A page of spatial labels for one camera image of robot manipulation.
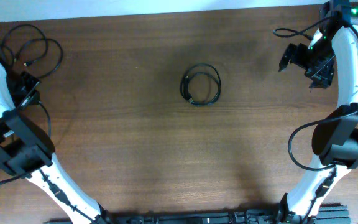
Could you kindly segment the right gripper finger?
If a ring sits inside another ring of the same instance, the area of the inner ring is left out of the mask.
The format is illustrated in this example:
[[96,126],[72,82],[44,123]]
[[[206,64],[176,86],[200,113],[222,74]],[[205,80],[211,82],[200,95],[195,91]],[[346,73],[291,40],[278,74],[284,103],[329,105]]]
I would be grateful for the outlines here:
[[327,89],[332,84],[333,76],[330,76],[330,77],[310,77],[310,79],[312,80],[311,84],[309,85],[310,89],[313,89],[313,88]]
[[294,56],[296,49],[297,46],[295,44],[288,45],[279,62],[278,72],[282,72],[284,69],[286,69],[287,65],[290,63],[291,58]]

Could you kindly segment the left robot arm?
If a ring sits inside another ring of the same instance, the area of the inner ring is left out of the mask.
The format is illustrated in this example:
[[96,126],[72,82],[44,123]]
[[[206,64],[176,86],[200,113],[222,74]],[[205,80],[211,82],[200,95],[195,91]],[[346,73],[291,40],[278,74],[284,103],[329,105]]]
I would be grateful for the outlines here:
[[112,223],[108,212],[65,172],[50,133],[22,114],[27,106],[41,104],[39,83],[27,72],[12,71],[0,56],[0,169],[12,181],[27,179],[38,186],[72,223]]

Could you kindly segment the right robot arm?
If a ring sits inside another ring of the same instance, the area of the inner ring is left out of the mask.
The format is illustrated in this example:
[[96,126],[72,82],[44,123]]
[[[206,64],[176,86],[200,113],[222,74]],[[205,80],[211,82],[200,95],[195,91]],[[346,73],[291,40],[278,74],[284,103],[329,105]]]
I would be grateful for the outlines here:
[[297,186],[286,193],[274,212],[247,212],[257,223],[349,223],[342,206],[323,205],[333,187],[358,167],[358,7],[349,1],[328,1],[309,44],[290,44],[279,69],[299,66],[312,88],[338,84],[336,109],[311,122],[313,157]]

